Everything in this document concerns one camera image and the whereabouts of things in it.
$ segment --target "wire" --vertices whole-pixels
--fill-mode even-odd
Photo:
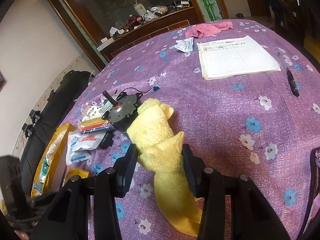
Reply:
[[[22,144],[23,144],[23,152],[24,152],[25,147],[24,147],[23,134],[22,134]],[[31,166],[30,166],[30,163],[29,163],[29,161],[28,161],[28,158],[27,158],[27,154],[26,154],[26,153],[25,153],[25,157],[26,157],[27,163],[28,163],[28,165],[29,165],[29,169],[30,169],[30,173],[31,173],[31,177],[32,177]]]
[[[145,94],[145,93],[149,93],[151,90],[153,90],[154,87],[151,88],[150,90],[146,91],[146,92],[142,92],[142,91],[140,91],[140,90],[138,90],[138,89],[136,89],[136,88],[129,87],[129,88],[126,88],[126,89],[122,90],[121,93],[124,92],[124,91],[126,91],[127,89],[134,89],[134,90],[136,90],[136,91],[138,91],[138,92],[140,92],[140,93],[142,93],[142,94]]]

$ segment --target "bed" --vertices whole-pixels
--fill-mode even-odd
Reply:
[[[229,176],[248,173],[291,239],[296,239],[309,196],[310,152],[320,146],[320,74],[272,30],[250,20],[230,21],[232,30],[195,39],[191,53],[173,48],[177,39],[185,38],[187,28],[161,34],[120,53],[84,91],[64,122],[77,125],[86,106],[101,103],[104,90],[113,94],[127,87],[147,91],[158,86],[158,91],[142,100],[157,98],[174,107],[170,126],[175,133],[185,132],[184,142],[207,166]],[[281,72],[202,79],[196,43],[246,35],[276,60],[276,52],[285,55],[300,97],[291,93],[283,67]],[[112,147],[93,150],[92,160],[75,166],[95,175],[124,156],[129,144],[128,138],[116,131]],[[137,165],[126,197],[116,199],[123,239],[195,239],[175,230],[160,212],[153,175]],[[227,209],[227,239],[230,217]],[[88,228],[93,240],[92,210]]]

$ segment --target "lined paper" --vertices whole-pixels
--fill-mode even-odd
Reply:
[[[202,77],[206,80],[281,71],[279,63],[250,36],[197,46]]]

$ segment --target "pink fabric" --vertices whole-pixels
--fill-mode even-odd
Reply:
[[[206,38],[229,29],[233,29],[232,22],[199,24],[187,30],[186,38],[190,38],[192,36],[195,38]]]

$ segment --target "wooden cabinet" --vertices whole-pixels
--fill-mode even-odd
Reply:
[[[132,30],[116,39],[110,45],[101,50],[109,60],[112,60],[120,52],[125,51],[140,42],[147,41],[154,36],[173,31],[179,28],[200,23],[194,7],[181,9],[148,22],[139,28]]]

